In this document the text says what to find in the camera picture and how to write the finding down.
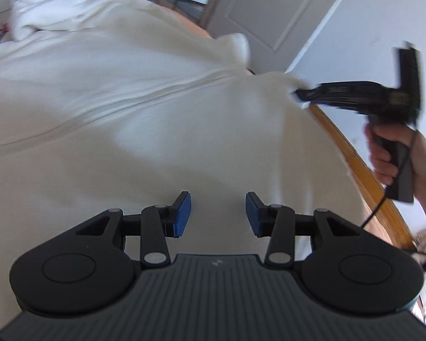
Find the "person's right hand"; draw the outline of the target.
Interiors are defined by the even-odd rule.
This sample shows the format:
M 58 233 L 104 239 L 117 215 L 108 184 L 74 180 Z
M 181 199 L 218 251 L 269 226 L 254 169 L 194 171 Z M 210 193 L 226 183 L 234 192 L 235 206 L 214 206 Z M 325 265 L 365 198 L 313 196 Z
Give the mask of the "person's right hand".
M 404 125 L 367 125 L 370 159 L 378 181 L 386 186 L 396 180 L 403 166 L 413 171 L 414 196 L 426 202 L 426 138 Z

